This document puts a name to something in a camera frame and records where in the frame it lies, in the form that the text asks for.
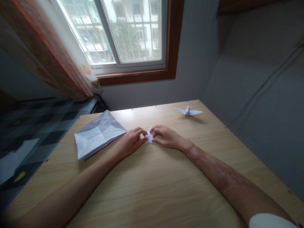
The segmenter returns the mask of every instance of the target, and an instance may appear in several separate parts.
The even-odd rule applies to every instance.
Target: hand
[[[184,151],[184,149],[189,147],[191,144],[191,141],[189,139],[180,136],[172,129],[163,125],[156,125],[150,130],[150,132],[154,132],[152,142],[158,143],[164,147],[170,147]],[[155,138],[157,135],[163,137],[163,139]]]
[[[132,154],[148,140],[148,138],[140,139],[141,134],[143,134],[143,136],[146,136],[148,133],[141,127],[137,127],[133,130],[128,131],[122,137],[117,146],[114,148],[115,152],[118,153],[120,159]]]

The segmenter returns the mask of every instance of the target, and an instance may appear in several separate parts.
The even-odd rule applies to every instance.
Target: wooden window frame
[[[101,86],[175,79],[180,45],[184,0],[168,0],[166,68],[123,73],[97,74]]]

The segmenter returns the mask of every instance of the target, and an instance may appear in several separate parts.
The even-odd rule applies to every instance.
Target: finger
[[[152,127],[152,129],[150,130],[150,133],[154,131],[155,128],[165,128],[164,125],[156,125],[154,127]]]
[[[137,127],[137,128],[135,128],[135,129],[133,129],[133,130],[131,130],[132,132],[137,132],[139,129],[142,129],[141,127]]]
[[[153,133],[153,137],[152,138],[155,138],[156,136],[161,136],[163,137],[163,130],[162,129],[159,129],[159,128],[155,128],[154,129],[154,133]]]
[[[135,132],[135,134],[136,134],[136,136],[139,136],[140,134],[143,134],[143,136],[148,135],[148,133],[144,129],[142,129],[142,128],[140,128],[139,130],[137,130]]]
[[[152,142],[153,142],[153,143],[160,144],[160,145],[162,145],[162,146],[165,146],[165,140],[164,140],[164,139],[154,138],[154,139],[152,139]]]
[[[135,143],[134,144],[135,150],[137,150],[138,148],[140,148],[147,140],[148,140],[148,138],[142,138],[137,143]]]

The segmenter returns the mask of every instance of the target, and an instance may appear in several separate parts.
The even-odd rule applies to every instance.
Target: forearm
[[[14,227],[63,227],[78,211],[120,157],[109,151],[93,165],[49,195],[17,221]]]
[[[289,215],[265,192],[224,162],[190,141],[181,150],[202,170],[247,224],[253,215],[259,213],[274,214],[294,223]]]

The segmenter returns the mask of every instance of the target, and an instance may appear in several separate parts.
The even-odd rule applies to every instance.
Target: white wall
[[[0,48],[0,90],[17,100],[53,97],[27,70]]]
[[[217,0],[185,0],[176,79],[104,87],[102,96],[109,107],[121,110],[199,99],[220,53],[217,7]]]
[[[303,33],[302,0],[238,15],[203,103],[228,125]],[[304,201],[304,50],[293,59],[230,129]]]

